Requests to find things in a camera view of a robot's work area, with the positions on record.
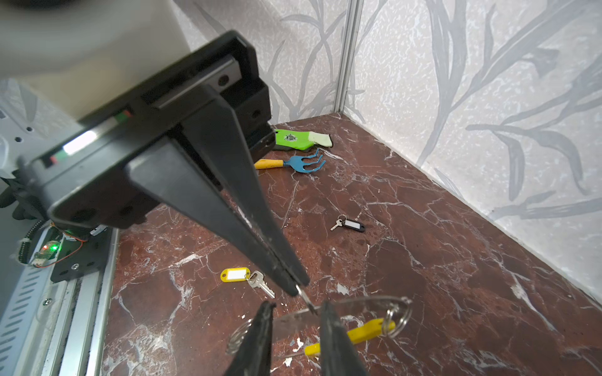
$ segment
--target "key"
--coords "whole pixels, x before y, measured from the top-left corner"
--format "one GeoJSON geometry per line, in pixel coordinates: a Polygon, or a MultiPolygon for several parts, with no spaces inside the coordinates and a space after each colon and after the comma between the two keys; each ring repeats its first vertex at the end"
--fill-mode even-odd
{"type": "Polygon", "coordinates": [[[336,229],[337,227],[341,227],[343,225],[343,221],[342,220],[337,220],[337,224],[332,226],[332,228],[330,229],[330,231],[333,231],[334,229],[336,229]]]}
{"type": "Polygon", "coordinates": [[[253,274],[251,274],[251,276],[249,277],[249,279],[247,279],[247,282],[249,282],[249,286],[251,286],[252,288],[261,288],[270,298],[276,298],[276,294],[274,294],[272,289],[270,289],[263,280],[263,273],[257,270],[254,271],[253,274]]]}

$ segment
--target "red marble floor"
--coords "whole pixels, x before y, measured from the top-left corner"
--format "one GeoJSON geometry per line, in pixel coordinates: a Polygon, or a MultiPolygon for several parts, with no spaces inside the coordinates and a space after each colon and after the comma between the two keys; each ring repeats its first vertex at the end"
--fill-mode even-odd
{"type": "MultiPolygon", "coordinates": [[[[414,315],[394,340],[358,346],[376,375],[600,375],[602,312],[491,223],[347,117],[283,125],[331,134],[314,174],[259,180],[284,234],[326,297],[408,296],[414,315]],[[329,229],[339,214],[365,233],[329,229]]],[[[287,153],[272,155],[286,157],[287,153]]],[[[166,206],[123,232],[105,338],[107,375],[221,375],[227,336],[262,300],[225,268],[253,266],[226,241],[166,206]]],[[[279,316],[304,308],[273,283],[279,316]]],[[[371,317],[347,318],[350,328],[371,317]]],[[[299,341],[316,337],[302,333],[299,341]]],[[[274,354],[297,342],[279,343],[274,354]]],[[[319,375],[319,362],[273,359],[274,376],[319,375]]]]}

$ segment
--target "white light strip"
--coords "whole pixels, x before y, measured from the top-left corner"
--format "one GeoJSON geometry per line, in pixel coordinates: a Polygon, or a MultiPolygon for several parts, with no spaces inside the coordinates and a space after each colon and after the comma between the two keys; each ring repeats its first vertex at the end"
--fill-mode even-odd
{"type": "Polygon", "coordinates": [[[73,155],[73,154],[79,152],[81,149],[88,146],[89,144],[91,144],[92,142],[94,142],[94,140],[97,138],[98,138],[98,136],[96,135],[96,133],[94,131],[87,131],[87,132],[81,134],[80,136],[74,138],[73,140],[69,141],[68,143],[66,143],[63,146],[63,150],[68,155],[73,155]]]}

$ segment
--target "wall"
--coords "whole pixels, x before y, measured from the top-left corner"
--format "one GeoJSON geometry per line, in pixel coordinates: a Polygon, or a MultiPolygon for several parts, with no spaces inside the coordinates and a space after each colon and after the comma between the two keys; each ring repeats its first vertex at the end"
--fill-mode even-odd
{"type": "Polygon", "coordinates": [[[333,111],[347,0],[175,2],[191,47],[230,29],[254,45],[272,124],[333,111]]]}
{"type": "Polygon", "coordinates": [[[602,5],[365,0],[345,113],[602,301],[602,5]]]}

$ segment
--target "key tag label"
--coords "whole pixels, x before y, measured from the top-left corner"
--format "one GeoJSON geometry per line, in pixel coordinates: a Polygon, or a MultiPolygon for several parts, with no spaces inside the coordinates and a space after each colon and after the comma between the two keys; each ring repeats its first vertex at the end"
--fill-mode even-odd
{"type": "Polygon", "coordinates": [[[249,268],[228,268],[222,271],[220,278],[222,282],[242,282],[249,279],[250,276],[249,268]]]}
{"type": "Polygon", "coordinates": [[[348,228],[348,229],[352,229],[352,230],[356,230],[358,232],[364,232],[366,231],[366,227],[361,224],[360,222],[357,221],[352,221],[352,220],[347,220],[345,219],[345,222],[343,222],[343,226],[348,228]]]}

